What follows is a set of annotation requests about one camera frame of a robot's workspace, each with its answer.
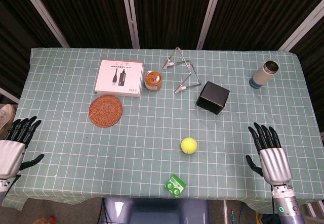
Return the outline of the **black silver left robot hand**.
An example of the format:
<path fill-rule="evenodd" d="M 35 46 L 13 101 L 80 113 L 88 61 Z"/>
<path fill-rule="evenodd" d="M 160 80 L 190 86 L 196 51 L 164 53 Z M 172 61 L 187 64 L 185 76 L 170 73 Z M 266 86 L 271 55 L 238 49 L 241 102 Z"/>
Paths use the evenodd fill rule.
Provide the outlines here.
<path fill-rule="evenodd" d="M 31 161 L 23 162 L 25 151 L 41 122 L 36 116 L 17 119 L 6 131 L 4 139 L 1 140 L 2 180 L 15 177 L 19 171 L 35 166 L 44 158 L 45 155 L 40 154 Z"/>

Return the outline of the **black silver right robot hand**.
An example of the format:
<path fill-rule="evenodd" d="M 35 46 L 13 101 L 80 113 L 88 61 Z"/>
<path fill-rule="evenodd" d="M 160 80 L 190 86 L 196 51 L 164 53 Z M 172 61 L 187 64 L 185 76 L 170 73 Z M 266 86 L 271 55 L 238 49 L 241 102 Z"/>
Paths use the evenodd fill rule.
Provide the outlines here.
<path fill-rule="evenodd" d="M 252 135 L 261 166 L 258 167 L 247 155 L 246 160 L 250 169 L 272 186 L 282 186 L 292 180 L 292 172 L 285 150 L 281 147 L 277 132 L 273 127 L 254 123 L 248 127 Z"/>

